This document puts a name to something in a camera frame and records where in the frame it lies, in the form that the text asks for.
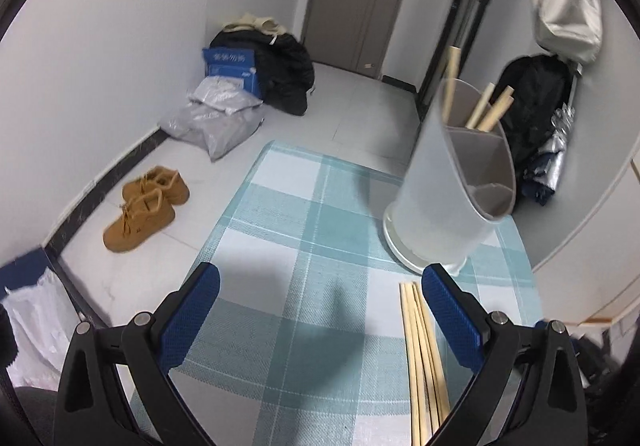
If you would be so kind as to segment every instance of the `wooden dowel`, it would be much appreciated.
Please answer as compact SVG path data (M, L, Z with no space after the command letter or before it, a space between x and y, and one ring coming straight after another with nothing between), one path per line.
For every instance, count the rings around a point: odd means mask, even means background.
M422 355L422 366L424 367L425 380L427 384L427 396L429 401L429 416L431 421L431 433L436 433L440 427L440 417L438 416L438 396L435 387L435 374L433 371L433 357L427 340L427 329L420 310L420 294L417 286L412 284L412 296L415 302L415 315L418 323L418 342L420 344L420 352Z
M404 324L404 339L406 340L406 358L409 364L409 398L411 401L411 444L420 444L420 410L418 409L418 387L416 384L414 341L411 332L411 310L406 291L400 284L400 301L402 307L402 323Z
M418 307L415 304L414 293L410 283L404 284L407 305L410 312L411 337L414 346L415 384L418 391L418 422L420 423L420 444L427 444L431 437L431 429L427 421L427 400L424 390L424 370L422 369L422 354L418 339Z
M507 112L507 110L513 104L513 97L511 94L513 93L513 88L507 86L504 91L500 94L500 97L493 105L492 109L487 112L486 116L480 123L478 124L478 129L480 131L491 131L494 129L495 125L500 121L502 116Z
M474 108L473 113L471 114L471 117L466 121L465 128L473 130L476 127L476 124L478 124L478 121L480 121L480 118L486 109L486 105L489 104L489 99L491 99L491 94L494 93L494 89L495 85L492 82L486 86L484 92L482 92L482 96Z
M460 49L449 47L449 64L447 65L447 86L445 88L444 103L442 105L442 123L446 126L451 115L453 96L456 93L456 79L460 67Z
M424 302L422 293L420 292L420 286L415 284L414 287L418 293L420 299L420 310L422 311L422 318L424 319L425 328L427 330L427 340L429 342L429 348L431 349L431 356L433 358L433 371L435 372L435 386L436 394L438 397L438 416L440 417L440 423L442 424L450 412L449 406L449 393L447 392L447 381L444 378L444 369L442 368L442 360L440 358L440 351L438 350L438 342L436 340L436 330L433 326L433 321L427 310L427 305Z

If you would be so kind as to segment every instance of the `blue box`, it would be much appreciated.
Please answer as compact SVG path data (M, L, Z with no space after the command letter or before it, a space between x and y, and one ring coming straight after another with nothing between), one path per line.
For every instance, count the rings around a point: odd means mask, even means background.
M248 48L203 48L207 76L235 77L244 81L244 89L260 99L254 51Z

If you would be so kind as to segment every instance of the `gray plastic bag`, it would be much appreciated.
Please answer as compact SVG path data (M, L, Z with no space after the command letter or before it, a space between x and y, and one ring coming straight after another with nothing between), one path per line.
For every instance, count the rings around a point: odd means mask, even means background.
M207 85L207 92L214 88ZM189 104L162 119L159 126L174 139L205 149L215 161L251 137L264 120L262 101L238 91L242 93L223 85L222 93L201 93L197 99L194 92Z

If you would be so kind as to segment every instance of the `metal screw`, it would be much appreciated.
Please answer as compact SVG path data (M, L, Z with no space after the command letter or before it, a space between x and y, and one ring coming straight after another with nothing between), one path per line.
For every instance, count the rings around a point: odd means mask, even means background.
M493 311L491 313L491 319L494 321L494 323L498 323L498 325L504 325L505 323L507 323L507 321L509 321L507 314L501 311Z
M138 327L144 327L147 323L151 321L151 314L148 312L141 312L140 314L136 314L136 317L133 318L133 323L135 323Z
M562 323L562 321L558 321L558 320L553 320L551 322L551 328L553 330L555 330L558 334L562 334L566 330L566 327L564 326L564 323Z
M91 325L89 324L88 321L82 321L82 323L78 323L78 326L76 327L76 332L78 334L86 334L90 328L91 328Z

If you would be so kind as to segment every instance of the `rug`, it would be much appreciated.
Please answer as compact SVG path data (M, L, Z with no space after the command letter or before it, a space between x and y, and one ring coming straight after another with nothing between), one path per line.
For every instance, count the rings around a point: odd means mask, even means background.
M401 184L278 142L262 150L196 259L218 267L220 295L170 372L218 446L410 444L398 284L418 277L382 232ZM514 323L541 317L510 217L455 280ZM436 332L453 406L471 372ZM156 435L137 396L132 409Z

